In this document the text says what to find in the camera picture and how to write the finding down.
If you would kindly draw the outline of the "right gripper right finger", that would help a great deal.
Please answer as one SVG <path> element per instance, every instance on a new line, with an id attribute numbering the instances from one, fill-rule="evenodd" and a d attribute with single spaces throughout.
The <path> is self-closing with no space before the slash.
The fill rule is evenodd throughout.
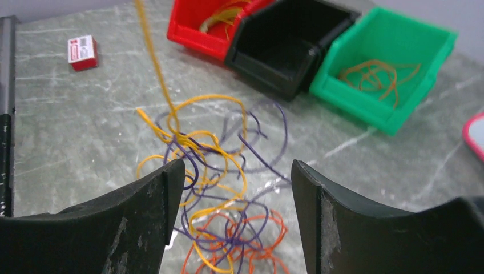
<path id="1" fill-rule="evenodd" d="M 483 197 L 409 212 L 366 198 L 295 160 L 308 273 L 482 273 Z"/>

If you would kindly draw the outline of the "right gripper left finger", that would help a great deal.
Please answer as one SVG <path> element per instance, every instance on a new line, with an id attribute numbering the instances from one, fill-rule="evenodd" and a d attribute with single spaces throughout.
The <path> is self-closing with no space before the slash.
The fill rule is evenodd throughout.
<path id="1" fill-rule="evenodd" d="M 158 273 L 185 164 L 154 172 L 56 214 L 1 219 L 2 273 Z"/>

